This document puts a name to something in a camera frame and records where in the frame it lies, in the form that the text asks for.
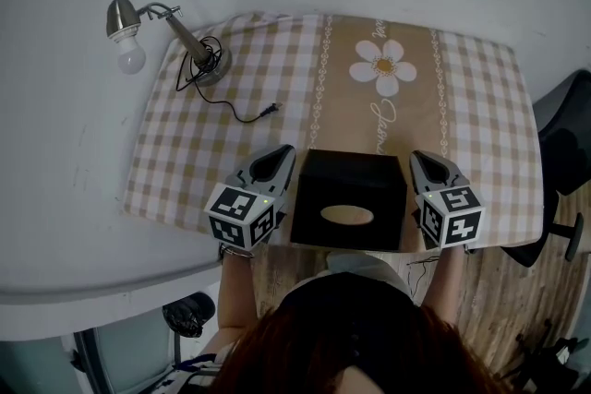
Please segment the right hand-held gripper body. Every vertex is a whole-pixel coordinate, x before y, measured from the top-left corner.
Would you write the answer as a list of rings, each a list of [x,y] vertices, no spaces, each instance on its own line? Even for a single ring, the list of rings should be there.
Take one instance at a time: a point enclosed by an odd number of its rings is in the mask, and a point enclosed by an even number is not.
[[[418,226],[438,248],[468,245],[481,234],[486,209],[470,185],[416,196]]]

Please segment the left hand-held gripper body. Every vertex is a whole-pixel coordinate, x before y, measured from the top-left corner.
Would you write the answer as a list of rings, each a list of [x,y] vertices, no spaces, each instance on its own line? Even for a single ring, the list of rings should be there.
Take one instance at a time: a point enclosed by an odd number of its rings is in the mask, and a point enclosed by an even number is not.
[[[238,250],[269,241],[285,217],[286,179],[267,182],[235,173],[215,185],[204,209],[211,236]]]

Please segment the black tissue box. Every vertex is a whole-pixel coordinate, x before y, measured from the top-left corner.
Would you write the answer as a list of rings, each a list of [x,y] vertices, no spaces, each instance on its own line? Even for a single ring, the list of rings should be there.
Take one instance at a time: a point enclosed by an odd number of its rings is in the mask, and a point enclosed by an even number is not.
[[[396,252],[404,229],[407,184],[398,158],[311,149],[298,178],[290,240],[295,244]],[[367,223],[322,216],[331,207],[367,210]]]

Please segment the person's left forearm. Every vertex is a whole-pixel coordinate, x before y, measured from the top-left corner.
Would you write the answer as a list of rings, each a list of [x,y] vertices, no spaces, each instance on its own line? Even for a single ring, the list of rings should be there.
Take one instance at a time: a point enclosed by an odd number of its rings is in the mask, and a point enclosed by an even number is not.
[[[250,259],[225,253],[218,297],[218,335],[236,341],[258,322]]]

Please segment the person's right forearm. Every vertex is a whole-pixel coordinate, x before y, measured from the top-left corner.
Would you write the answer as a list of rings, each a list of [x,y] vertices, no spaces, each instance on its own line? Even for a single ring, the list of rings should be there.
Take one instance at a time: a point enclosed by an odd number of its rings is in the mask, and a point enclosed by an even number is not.
[[[454,324],[460,304],[465,251],[461,246],[444,248],[422,306],[429,307],[442,320]]]

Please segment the checked daisy tablecloth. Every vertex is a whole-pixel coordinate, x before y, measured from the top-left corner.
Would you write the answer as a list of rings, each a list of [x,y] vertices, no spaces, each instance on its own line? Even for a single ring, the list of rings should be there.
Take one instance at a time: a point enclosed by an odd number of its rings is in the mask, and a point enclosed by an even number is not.
[[[215,184],[271,145],[453,161],[486,205],[478,245],[542,231],[532,103],[513,50],[452,32],[332,15],[250,13],[210,28],[231,52],[217,84],[187,83],[172,42],[133,153],[126,213],[205,232]]]

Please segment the black cap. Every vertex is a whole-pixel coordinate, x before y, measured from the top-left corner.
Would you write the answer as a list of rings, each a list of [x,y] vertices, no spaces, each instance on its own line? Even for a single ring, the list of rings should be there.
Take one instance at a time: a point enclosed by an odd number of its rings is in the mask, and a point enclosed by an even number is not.
[[[185,338],[199,338],[215,315],[215,303],[206,293],[193,293],[162,307],[168,327]]]

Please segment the black mesh office chair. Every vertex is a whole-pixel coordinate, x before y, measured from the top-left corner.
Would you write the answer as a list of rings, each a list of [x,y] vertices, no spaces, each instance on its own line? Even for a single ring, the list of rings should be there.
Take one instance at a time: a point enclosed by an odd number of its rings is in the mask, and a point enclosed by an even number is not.
[[[555,222],[559,197],[567,197],[591,181],[591,71],[579,69],[534,104],[540,145],[544,208],[539,239],[503,251],[523,267],[532,267],[551,234],[569,241],[565,259],[571,262],[580,244],[585,217],[574,224]]]

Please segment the person's dark top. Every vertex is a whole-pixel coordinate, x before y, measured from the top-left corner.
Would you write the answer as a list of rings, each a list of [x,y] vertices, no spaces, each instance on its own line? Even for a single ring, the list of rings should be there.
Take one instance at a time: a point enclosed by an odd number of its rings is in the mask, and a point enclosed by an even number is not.
[[[391,312],[413,306],[412,299],[386,281],[377,281],[350,272],[311,279],[294,288],[280,307],[345,311],[355,314],[369,311]]]

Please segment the metal desk lamp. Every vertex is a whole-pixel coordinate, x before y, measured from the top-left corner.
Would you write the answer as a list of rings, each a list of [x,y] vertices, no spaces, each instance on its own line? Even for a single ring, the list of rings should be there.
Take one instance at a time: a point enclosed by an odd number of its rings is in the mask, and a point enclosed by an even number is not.
[[[218,38],[196,37],[180,21],[179,6],[170,7],[152,2],[135,8],[130,0],[113,0],[107,8],[106,35],[118,47],[117,63],[127,75],[137,74],[145,65],[146,54],[137,41],[141,18],[162,19],[185,47],[187,59],[180,71],[187,73],[188,82],[212,86],[227,74],[232,63],[231,52]]]

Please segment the blue striped white fabric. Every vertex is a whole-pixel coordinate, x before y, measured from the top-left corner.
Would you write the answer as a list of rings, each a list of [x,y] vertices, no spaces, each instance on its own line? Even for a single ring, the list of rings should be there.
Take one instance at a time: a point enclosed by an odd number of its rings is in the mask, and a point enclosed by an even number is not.
[[[150,394],[208,394],[225,357],[225,354],[209,353],[187,360],[161,379]]]

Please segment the black chair base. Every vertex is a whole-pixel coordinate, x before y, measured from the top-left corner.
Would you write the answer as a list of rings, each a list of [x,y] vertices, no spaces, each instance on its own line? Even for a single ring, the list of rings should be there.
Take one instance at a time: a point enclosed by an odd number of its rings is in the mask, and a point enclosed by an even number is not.
[[[545,319],[544,332],[533,348],[527,347],[522,333],[515,337],[522,361],[501,377],[508,379],[514,389],[530,394],[570,394],[573,391],[579,373],[567,363],[591,340],[558,338],[552,346],[546,347],[552,328],[552,322]]]

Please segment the dark window frame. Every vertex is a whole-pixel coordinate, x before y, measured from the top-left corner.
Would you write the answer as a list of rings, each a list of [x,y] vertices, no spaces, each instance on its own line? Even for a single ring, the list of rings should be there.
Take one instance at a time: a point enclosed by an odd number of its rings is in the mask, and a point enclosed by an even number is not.
[[[91,328],[73,341],[71,364],[92,394],[148,394],[181,362],[180,337],[166,327]]]

